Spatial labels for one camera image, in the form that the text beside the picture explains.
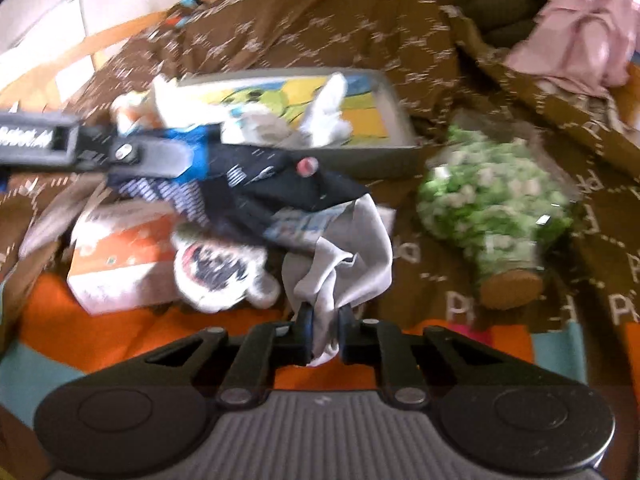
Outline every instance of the pink fabric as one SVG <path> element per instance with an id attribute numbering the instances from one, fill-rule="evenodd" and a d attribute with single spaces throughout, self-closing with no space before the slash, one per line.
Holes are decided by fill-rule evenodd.
<path id="1" fill-rule="evenodd" d="M 549 0 L 505 64 L 596 97 L 622 86 L 640 32 L 640 0 Z"/>

